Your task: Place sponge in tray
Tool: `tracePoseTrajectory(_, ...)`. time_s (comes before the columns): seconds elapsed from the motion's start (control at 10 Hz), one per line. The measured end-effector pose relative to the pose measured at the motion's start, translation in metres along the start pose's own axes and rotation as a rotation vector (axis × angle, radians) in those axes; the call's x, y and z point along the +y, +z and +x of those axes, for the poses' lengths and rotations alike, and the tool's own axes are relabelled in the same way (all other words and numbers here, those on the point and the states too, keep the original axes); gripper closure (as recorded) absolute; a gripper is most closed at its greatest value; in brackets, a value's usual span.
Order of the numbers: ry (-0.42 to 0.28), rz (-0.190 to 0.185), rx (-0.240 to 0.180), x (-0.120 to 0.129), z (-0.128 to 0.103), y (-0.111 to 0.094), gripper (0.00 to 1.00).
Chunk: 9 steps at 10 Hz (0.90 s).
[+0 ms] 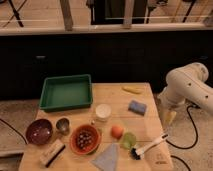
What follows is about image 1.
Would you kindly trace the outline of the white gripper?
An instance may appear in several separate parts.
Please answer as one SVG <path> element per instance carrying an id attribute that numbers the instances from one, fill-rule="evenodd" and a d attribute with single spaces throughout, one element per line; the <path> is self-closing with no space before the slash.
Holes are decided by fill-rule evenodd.
<path id="1" fill-rule="evenodd" d="M 164 117 L 164 125 L 169 126 L 176 117 L 177 112 L 173 111 L 176 105 L 165 97 L 159 97 L 160 115 Z"/>

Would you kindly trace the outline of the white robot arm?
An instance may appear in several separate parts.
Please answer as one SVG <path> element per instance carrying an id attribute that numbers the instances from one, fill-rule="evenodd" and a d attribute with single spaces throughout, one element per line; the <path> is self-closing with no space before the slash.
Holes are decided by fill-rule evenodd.
<path id="1" fill-rule="evenodd" d="M 176 116 L 174 109 L 189 100 L 209 114 L 213 114 L 213 88 L 205 81 L 209 77 L 207 67 L 194 62 L 175 68 L 166 75 L 167 86 L 158 95 L 162 112 L 162 125 L 167 127 Z"/>

